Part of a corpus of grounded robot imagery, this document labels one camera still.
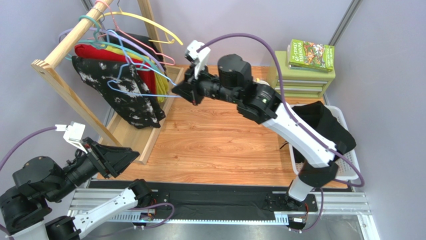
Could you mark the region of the black white-patterned trousers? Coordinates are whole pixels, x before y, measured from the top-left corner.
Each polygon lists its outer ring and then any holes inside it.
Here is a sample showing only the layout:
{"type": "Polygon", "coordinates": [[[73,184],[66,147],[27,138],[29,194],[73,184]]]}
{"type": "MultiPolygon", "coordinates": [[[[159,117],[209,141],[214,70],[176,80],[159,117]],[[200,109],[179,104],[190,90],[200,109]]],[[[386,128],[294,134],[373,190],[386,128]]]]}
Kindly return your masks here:
{"type": "Polygon", "coordinates": [[[137,129],[161,127],[166,114],[134,65],[79,56],[71,61],[82,82],[96,90],[128,124],[137,129]]]}

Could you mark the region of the plain black trousers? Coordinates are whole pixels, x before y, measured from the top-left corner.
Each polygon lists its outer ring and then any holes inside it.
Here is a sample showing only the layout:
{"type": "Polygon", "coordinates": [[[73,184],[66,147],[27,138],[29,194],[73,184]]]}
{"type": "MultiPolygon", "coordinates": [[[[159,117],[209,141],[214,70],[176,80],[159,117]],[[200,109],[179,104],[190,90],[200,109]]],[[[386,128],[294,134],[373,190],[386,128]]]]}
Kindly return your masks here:
{"type": "Polygon", "coordinates": [[[338,122],[337,118],[322,102],[316,101],[293,106],[292,109],[310,127],[326,139],[334,142],[336,150],[340,154],[344,155],[357,146],[351,133],[338,122]]]}

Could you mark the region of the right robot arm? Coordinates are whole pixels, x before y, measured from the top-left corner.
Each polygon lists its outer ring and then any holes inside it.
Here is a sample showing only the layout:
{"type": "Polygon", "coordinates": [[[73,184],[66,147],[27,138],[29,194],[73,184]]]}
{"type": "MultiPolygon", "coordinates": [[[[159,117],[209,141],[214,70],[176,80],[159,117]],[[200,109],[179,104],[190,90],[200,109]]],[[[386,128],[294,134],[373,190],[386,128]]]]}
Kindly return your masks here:
{"type": "Polygon", "coordinates": [[[336,144],[309,126],[271,86],[255,82],[248,62],[237,54],[225,55],[218,61],[219,74],[213,75],[200,56],[187,53],[185,58],[190,67],[172,93],[194,106],[203,98],[235,104],[244,118],[274,131],[304,156],[303,169],[287,190],[287,202],[300,205],[314,188],[335,179],[336,144]]]}

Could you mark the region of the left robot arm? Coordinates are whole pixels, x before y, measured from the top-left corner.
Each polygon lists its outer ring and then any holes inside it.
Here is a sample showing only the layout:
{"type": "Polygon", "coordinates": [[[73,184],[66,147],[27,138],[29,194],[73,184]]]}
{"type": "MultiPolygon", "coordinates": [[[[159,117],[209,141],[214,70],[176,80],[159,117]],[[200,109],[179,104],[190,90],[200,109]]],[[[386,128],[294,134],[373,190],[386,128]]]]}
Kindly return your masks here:
{"type": "Polygon", "coordinates": [[[145,180],[137,179],[84,213],[44,222],[52,211],[50,202],[61,202],[95,174],[119,176],[138,156],[139,152],[129,147],[102,145],[87,137],[66,167],[48,156],[32,158],[12,175],[15,185],[0,197],[7,236],[13,240],[80,240],[125,210],[147,207],[152,190],[145,180]]]}

